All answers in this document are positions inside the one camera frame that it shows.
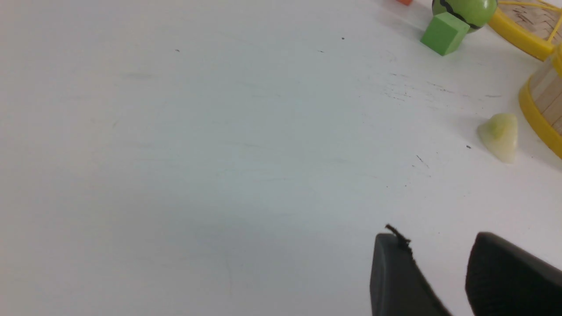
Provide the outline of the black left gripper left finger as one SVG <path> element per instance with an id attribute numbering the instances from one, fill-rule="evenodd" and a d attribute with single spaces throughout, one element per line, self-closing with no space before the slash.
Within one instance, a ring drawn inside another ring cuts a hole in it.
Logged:
<path id="1" fill-rule="evenodd" d="M 416 264 L 411 240 L 390 224 L 377 234 L 371 267 L 371 310 L 374 316 L 449 316 Z"/>

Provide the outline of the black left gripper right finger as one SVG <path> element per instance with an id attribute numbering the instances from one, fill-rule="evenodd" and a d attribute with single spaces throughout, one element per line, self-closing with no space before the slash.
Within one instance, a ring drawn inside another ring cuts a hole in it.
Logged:
<path id="1" fill-rule="evenodd" d="M 562 313 L 561 270 L 491 232 L 476 236 L 465 291 L 476 316 Z"/>

